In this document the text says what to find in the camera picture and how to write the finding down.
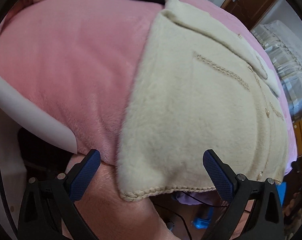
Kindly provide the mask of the brown wooden door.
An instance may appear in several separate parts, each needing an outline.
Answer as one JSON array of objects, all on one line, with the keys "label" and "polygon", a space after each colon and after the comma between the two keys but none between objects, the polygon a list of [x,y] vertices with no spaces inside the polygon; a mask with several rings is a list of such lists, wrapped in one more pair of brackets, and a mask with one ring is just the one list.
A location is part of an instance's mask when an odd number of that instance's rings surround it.
[{"label": "brown wooden door", "polygon": [[251,30],[277,0],[226,0],[222,8]]}]

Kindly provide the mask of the pink bed blanket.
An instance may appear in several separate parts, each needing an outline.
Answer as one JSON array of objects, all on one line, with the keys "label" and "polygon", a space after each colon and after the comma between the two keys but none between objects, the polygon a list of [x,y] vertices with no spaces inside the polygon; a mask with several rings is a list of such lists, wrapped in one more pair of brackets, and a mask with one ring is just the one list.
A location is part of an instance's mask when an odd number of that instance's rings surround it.
[{"label": "pink bed blanket", "polygon": [[[274,74],[251,33],[205,0],[182,0],[239,32]],[[132,0],[43,0],[13,16],[0,34],[0,77],[74,133],[77,151],[91,148],[117,166],[118,139],[150,28],[163,10]],[[297,157],[282,89],[288,132],[284,175]]]}]

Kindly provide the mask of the cream fuzzy cardigan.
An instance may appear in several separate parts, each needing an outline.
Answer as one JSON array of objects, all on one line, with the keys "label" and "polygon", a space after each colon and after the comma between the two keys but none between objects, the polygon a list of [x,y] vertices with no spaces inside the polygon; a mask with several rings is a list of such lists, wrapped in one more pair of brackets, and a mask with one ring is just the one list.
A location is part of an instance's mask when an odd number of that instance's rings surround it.
[{"label": "cream fuzzy cardigan", "polygon": [[117,183],[126,201],[214,185],[214,150],[248,179],[283,180],[288,132],[274,74],[239,32],[165,0],[150,29],[126,110]]}]

